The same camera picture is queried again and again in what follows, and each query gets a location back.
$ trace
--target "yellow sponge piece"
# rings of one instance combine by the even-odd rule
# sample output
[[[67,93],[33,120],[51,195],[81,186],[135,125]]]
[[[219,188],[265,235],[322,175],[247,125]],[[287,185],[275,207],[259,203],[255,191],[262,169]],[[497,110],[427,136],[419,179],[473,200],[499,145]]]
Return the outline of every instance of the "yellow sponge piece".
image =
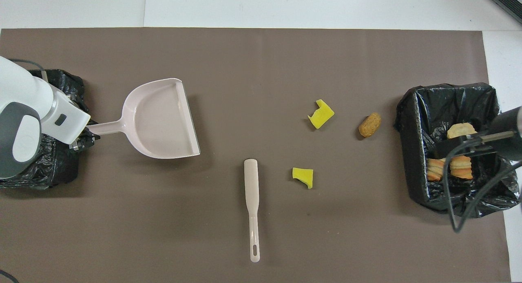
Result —
[[[303,182],[310,189],[314,179],[314,170],[311,168],[292,168],[292,178]]]
[[[312,117],[308,116],[308,119],[310,119],[310,122],[312,122],[315,129],[319,129],[324,123],[326,123],[326,121],[328,121],[328,119],[334,115],[334,112],[322,99],[319,99],[315,102],[319,108],[315,110]]]

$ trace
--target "white dustpan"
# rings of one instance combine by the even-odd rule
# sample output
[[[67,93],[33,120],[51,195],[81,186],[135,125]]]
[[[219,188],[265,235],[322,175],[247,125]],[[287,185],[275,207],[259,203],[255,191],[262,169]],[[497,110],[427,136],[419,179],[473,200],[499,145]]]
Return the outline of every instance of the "white dustpan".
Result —
[[[149,82],[131,91],[115,122],[87,126],[98,135],[123,132],[140,153],[156,159],[199,155],[199,145],[181,80]]]

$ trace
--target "cable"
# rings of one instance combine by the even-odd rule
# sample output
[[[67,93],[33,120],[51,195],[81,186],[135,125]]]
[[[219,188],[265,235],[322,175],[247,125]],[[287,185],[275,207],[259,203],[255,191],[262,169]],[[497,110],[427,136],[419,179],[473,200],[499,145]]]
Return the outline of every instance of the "cable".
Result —
[[[507,168],[505,168],[502,172],[498,173],[496,176],[494,176],[490,181],[488,181],[478,192],[475,194],[475,197],[471,201],[471,203],[466,207],[466,210],[464,211],[464,214],[460,218],[460,223],[458,226],[456,226],[457,222],[455,221],[455,212],[453,211],[453,204],[451,203],[451,195],[449,193],[449,185],[448,185],[448,167],[449,163],[451,162],[451,159],[453,156],[455,156],[459,151],[463,150],[466,147],[473,146],[477,143],[481,143],[480,139],[474,139],[468,142],[465,142],[457,147],[455,147],[452,151],[446,155],[446,159],[449,160],[447,162],[444,162],[444,168],[442,170],[442,185],[444,186],[444,194],[448,201],[448,213],[450,217],[451,227],[453,228],[453,231],[455,233],[459,233],[462,230],[462,227],[464,226],[464,222],[466,222],[466,219],[469,218],[471,215],[471,212],[475,209],[475,207],[478,205],[479,201],[485,194],[493,187],[495,186],[500,179],[511,173],[511,171],[516,170],[517,168],[522,166],[522,162],[518,162],[514,165],[510,165]]]
[[[4,275],[7,279],[13,281],[13,283],[20,283],[13,275],[6,271],[0,270],[0,275]]]
[[[28,64],[33,64],[34,66],[37,66],[38,69],[42,73],[42,79],[45,80],[45,82],[49,83],[49,80],[47,79],[47,72],[45,72],[45,69],[37,62],[33,62],[33,61],[29,61],[29,60],[22,60],[22,59],[8,59],[8,60],[10,60],[11,62],[26,62]]]

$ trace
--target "white tile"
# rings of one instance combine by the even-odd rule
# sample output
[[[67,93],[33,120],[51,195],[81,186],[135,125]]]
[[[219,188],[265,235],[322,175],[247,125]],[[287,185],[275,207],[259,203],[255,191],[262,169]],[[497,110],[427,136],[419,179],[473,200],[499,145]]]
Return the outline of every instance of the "white tile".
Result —
[[[522,30],[491,0],[146,0],[144,25]]]
[[[0,0],[0,28],[141,27],[145,0]]]
[[[483,32],[489,84],[503,111],[522,105],[522,31]],[[522,170],[517,170],[522,180]],[[511,281],[522,281],[522,208],[504,211]]]

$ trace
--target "dustpan handle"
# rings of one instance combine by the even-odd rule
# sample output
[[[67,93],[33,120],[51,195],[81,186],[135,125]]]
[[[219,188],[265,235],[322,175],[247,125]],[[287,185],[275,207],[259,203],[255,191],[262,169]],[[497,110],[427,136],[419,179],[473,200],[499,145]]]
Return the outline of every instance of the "dustpan handle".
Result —
[[[101,123],[101,124],[95,124],[95,125],[89,125],[87,128],[89,130],[97,135],[105,135],[105,134],[112,134],[116,132],[123,132],[123,128],[125,125],[122,123],[121,119],[114,122],[107,122],[107,123]]]

